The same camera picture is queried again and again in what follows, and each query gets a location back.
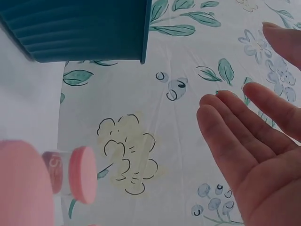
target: teal plastic container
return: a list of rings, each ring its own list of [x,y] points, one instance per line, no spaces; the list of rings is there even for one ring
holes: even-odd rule
[[[0,18],[39,62],[140,60],[151,0],[0,0]]]

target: hand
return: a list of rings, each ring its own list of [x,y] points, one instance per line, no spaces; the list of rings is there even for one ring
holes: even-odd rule
[[[264,24],[263,32],[277,53],[300,68],[295,57],[300,31]],[[254,82],[243,91],[283,132],[301,141],[301,109]],[[202,97],[197,119],[245,225],[301,225],[301,147],[228,91]]]

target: pink lid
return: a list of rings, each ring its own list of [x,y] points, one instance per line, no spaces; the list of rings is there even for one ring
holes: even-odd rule
[[[74,198],[84,204],[93,203],[96,197],[97,172],[92,148],[83,146],[74,149],[68,175]]]
[[[30,144],[0,142],[0,178],[0,225],[54,225],[49,175]]]

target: floral bedsheet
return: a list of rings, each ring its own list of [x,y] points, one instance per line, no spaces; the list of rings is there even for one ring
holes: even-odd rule
[[[301,105],[300,71],[267,43],[269,21],[301,29],[298,0],[153,0],[146,64],[67,62],[59,149],[94,148],[94,204],[64,198],[66,225],[243,225],[196,122],[198,102],[219,90],[244,96],[256,81]]]

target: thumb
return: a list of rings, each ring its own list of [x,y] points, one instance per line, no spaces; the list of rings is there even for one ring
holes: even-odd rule
[[[269,22],[262,24],[263,34],[275,52],[301,70],[301,31],[284,29]]]

